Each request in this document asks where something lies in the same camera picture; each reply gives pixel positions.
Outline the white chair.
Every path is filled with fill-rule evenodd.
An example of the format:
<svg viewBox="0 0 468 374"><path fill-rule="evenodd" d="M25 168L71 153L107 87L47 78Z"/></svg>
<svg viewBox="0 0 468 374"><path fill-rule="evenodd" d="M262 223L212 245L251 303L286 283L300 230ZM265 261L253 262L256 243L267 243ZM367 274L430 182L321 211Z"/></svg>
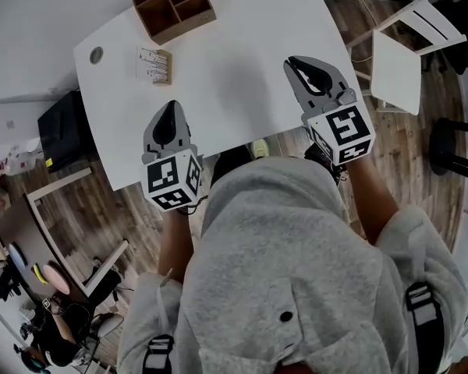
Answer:
<svg viewBox="0 0 468 374"><path fill-rule="evenodd" d="M416 31L430 45L414 51L384 34L384 30L400 22ZM373 29L346 44L348 52L372 40L371 71L356 72L369 82L364 96L378 100L376 111L418 115L421 95L421 58L443 48L467 41L448 18L428 0L414 0Z"/></svg>

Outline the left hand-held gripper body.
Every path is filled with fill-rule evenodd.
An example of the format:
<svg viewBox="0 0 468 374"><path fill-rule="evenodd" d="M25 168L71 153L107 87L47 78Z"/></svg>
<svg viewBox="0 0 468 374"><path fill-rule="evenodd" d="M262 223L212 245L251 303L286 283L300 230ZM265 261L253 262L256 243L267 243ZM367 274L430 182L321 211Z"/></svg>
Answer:
<svg viewBox="0 0 468 374"><path fill-rule="evenodd" d="M146 143L142 155L141 187L145 198L161 212L193 206L200 200L202 167L194 145L177 151Z"/></svg>

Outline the person's left forearm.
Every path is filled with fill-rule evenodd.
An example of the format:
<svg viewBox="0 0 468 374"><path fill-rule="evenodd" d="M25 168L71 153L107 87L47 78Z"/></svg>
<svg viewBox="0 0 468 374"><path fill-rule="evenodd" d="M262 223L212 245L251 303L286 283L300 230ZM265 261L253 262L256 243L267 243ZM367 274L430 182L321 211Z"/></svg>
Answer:
<svg viewBox="0 0 468 374"><path fill-rule="evenodd" d="M189 218L178 210L165 212L162 218L158 273L162 276L170 274L174 281L182 284L193 255Z"/></svg>

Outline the blue plate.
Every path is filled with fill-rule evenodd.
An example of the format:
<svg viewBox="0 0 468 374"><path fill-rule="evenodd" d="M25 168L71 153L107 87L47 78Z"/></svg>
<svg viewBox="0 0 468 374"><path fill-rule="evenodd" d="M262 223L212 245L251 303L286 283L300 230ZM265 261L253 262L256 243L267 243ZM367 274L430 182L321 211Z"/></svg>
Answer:
<svg viewBox="0 0 468 374"><path fill-rule="evenodd" d="M9 244L9 255L18 270L24 271L27 269L27 260L15 242Z"/></svg>

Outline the white water dispenser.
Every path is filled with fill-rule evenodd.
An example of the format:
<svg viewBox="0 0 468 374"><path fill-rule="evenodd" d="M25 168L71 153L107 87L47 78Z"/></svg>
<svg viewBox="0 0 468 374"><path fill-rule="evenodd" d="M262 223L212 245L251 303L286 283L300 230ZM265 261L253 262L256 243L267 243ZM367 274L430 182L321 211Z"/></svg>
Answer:
<svg viewBox="0 0 468 374"><path fill-rule="evenodd" d="M37 120L48 108L40 103L0 104L0 160L8 153L33 151L40 142Z"/></svg>

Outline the black cabinet box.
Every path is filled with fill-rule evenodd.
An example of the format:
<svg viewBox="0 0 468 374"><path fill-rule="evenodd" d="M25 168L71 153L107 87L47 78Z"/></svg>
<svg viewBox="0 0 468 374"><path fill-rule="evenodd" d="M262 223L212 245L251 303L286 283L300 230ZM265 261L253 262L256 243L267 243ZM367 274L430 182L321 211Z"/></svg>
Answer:
<svg viewBox="0 0 468 374"><path fill-rule="evenodd" d="M82 158L98 158L83 99L72 90L53 104L38 120L41 147L49 173L59 171Z"/></svg>

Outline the dark brown table white legs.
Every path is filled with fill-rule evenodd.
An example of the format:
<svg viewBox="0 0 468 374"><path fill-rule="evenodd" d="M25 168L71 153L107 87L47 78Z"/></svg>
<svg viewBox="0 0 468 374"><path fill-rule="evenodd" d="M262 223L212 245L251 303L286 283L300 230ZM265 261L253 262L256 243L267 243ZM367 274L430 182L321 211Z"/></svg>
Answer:
<svg viewBox="0 0 468 374"><path fill-rule="evenodd" d="M71 287L71 291L67 296L76 302L87 302L105 274L113 267L129 246L127 240L122 240L118 247L113 249L113 252L102 263L101 267L97 269L95 275L87 284L83 284L83 280L75 274L74 269L68 264L61 250L55 244L38 211L37 202L62 187L90 174L91 169L85 168L38 190L25 194L0 216L0 241L8 252L9 244L13 242L20 247L27 260L27 269L20 271L14 266L26 290L40 302L46 298L50 298L58 291L49 283L42 284L37 279L33 271L35 263L40 267L42 274L44 264L50 263L52 266L56 266Z"/></svg>

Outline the person's right forearm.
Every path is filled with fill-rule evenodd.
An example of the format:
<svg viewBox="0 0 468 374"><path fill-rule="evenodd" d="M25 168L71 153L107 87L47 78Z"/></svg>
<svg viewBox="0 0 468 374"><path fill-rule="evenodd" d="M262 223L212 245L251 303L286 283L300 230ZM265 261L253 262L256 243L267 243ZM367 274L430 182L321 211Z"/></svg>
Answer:
<svg viewBox="0 0 468 374"><path fill-rule="evenodd" d="M361 226L371 245L378 238L399 206L381 178L370 155L346 164Z"/></svg>

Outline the cluster of spare water jugs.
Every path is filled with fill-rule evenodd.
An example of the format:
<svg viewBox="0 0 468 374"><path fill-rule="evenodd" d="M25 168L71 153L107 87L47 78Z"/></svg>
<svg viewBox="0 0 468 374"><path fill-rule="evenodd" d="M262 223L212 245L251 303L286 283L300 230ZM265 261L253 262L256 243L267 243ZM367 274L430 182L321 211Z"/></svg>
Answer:
<svg viewBox="0 0 468 374"><path fill-rule="evenodd" d="M37 159L42 157L43 153L39 149L21 153L10 152L4 159L0 160L0 172L8 176L22 174L33 169Z"/></svg>

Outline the pink plate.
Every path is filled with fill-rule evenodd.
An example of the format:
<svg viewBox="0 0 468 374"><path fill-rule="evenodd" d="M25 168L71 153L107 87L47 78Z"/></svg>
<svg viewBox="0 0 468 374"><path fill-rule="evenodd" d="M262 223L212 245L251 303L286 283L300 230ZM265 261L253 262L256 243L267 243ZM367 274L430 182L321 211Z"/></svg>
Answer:
<svg viewBox="0 0 468 374"><path fill-rule="evenodd" d="M71 287L61 271L50 263L44 264L43 275L50 285L64 295L69 295Z"/></svg>

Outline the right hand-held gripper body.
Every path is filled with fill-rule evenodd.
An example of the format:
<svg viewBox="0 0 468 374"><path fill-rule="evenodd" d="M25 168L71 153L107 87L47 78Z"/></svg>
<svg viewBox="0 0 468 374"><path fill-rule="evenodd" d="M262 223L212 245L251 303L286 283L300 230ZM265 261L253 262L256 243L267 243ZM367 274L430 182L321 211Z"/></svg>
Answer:
<svg viewBox="0 0 468 374"><path fill-rule="evenodd" d="M353 89L346 88L336 97L302 90L300 105L310 138L334 165L343 165L371 152L375 131Z"/></svg>

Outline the black electronics box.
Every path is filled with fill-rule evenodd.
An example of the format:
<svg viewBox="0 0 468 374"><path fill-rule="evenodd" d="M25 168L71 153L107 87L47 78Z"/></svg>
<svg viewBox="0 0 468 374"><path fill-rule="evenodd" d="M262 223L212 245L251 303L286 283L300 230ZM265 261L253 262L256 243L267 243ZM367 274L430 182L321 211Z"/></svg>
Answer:
<svg viewBox="0 0 468 374"><path fill-rule="evenodd" d="M334 165L332 161L324 154L323 150L316 144L312 144L304 154L304 158L309 161L314 161L323 166L333 177L335 184L339 185L344 179L342 174L346 172L345 165Z"/></svg>

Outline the person's black trousers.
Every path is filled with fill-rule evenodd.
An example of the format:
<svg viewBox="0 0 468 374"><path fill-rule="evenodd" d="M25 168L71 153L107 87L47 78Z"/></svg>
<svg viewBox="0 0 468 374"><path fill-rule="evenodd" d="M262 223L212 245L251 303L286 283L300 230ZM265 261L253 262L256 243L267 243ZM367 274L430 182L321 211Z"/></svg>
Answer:
<svg viewBox="0 0 468 374"><path fill-rule="evenodd" d="M229 172L243 166L244 164L249 164L252 161L253 157L246 145L237 146L230 150L221 152L214 165L211 185L216 183L216 181L227 175Z"/></svg>

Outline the person's yellow shoe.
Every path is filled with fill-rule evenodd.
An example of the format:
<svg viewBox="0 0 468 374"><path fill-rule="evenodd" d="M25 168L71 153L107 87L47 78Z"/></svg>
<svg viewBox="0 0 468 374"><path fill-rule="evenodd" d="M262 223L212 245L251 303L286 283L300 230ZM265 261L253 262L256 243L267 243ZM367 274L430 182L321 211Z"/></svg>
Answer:
<svg viewBox="0 0 468 374"><path fill-rule="evenodd" d="M269 146L265 139L254 140L250 144L250 149L251 149L253 158L256 160L270 156Z"/></svg>

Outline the black stool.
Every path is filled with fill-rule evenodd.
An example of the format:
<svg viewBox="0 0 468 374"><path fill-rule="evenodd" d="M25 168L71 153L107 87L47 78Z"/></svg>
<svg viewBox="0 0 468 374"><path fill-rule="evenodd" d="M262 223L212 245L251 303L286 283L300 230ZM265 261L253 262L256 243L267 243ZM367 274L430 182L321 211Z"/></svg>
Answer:
<svg viewBox="0 0 468 374"><path fill-rule="evenodd" d="M468 132L468 123L438 119L431 130L428 158L438 176L448 171L468 178L468 158L456 155L456 131Z"/></svg>

